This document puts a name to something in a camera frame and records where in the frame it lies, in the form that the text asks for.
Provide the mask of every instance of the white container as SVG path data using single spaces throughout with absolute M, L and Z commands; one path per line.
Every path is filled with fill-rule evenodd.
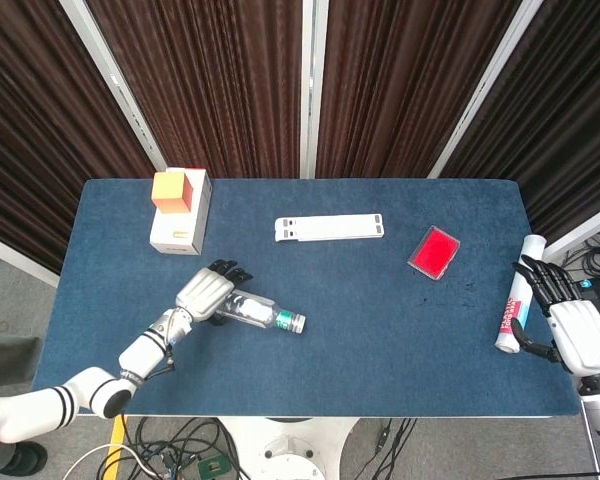
M 528 255 L 534 260 L 542 260 L 542 254 L 544 253 L 544 246 L 546 244 L 547 239 L 540 235 L 527 235 L 524 237 L 520 257 L 522 257 L 522 255 Z M 520 257 L 518 258 L 518 262 L 526 265 Z M 532 298 L 533 292 L 531 291 L 531 287 L 522 275 L 516 272 L 513 277 L 513 283 L 511 284 L 509 298 L 507 299 L 507 306 L 504 309 L 498 338 L 496 339 L 496 347 L 503 352 L 518 353 L 520 351 L 520 345 L 513 336 L 513 331 L 511 330 L 511 320 L 517 318 L 520 325 L 522 325 L 522 328 L 524 328 L 527 322 L 529 305 L 531 305 Z
M 184 172 L 191 183 L 191 211 L 162 213 L 156 209 L 149 243 L 160 253 L 200 255 L 207 228 L 211 201 L 211 181 L 203 168 L 167 168 L 167 172 Z

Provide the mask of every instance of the robotic hand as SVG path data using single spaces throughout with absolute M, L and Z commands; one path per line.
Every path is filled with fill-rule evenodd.
M 516 272 L 531 285 L 553 333 L 553 345 L 534 343 L 513 319 L 511 328 L 520 347 L 551 362 L 562 363 L 580 377 L 578 393 L 600 436 L 600 313 L 582 300 L 574 281 L 557 265 L 522 256 L 526 265 L 514 263 Z
M 153 375 L 174 369 L 172 347 L 191 331 L 191 323 L 211 317 L 237 285 L 252 278 L 236 265 L 217 260 L 196 273 L 178 293 L 176 306 L 122 352 L 120 378 L 90 367 L 64 385 L 0 398 L 0 441 L 16 443 L 66 427 L 80 407 L 101 418 L 120 414 L 163 359 L 167 367 Z

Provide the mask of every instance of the blue tablecloth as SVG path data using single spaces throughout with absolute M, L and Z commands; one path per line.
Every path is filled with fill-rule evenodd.
M 235 259 L 242 288 L 305 314 L 302 335 L 241 323 L 196 325 L 177 370 L 128 412 L 265 416 L 575 414 L 558 365 L 493 346 L 529 224 L 502 180 L 215 180 L 203 255 L 149 245 L 151 180 L 84 188 L 35 388 L 118 355 L 201 267 Z M 382 239 L 274 242 L 282 216 L 381 213 Z M 407 265 L 430 225 L 460 240 L 444 277 Z M 539 309 L 528 329 L 548 340 Z

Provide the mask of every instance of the curtain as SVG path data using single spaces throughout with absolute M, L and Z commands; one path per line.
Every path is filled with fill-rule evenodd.
M 146 158 L 54 0 L 0 0 L 0 241 L 59 273 L 84 182 Z
M 330 0 L 318 177 L 426 176 L 517 0 Z
M 299 172 L 302 0 L 89 0 L 172 166 Z
M 600 0 L 545 0 L 443 170 L 520 185 L 553 241 L 600 211 Z

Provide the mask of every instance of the white box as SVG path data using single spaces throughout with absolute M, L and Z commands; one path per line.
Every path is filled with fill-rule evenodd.
M 156 208 L 149 243 L 160 253 L 200 255 L 207 228 L 211 181 L 203 168 L 167 168 L 167 172 L 185 172 L 193 187 L 191 211 L 162 213 Z

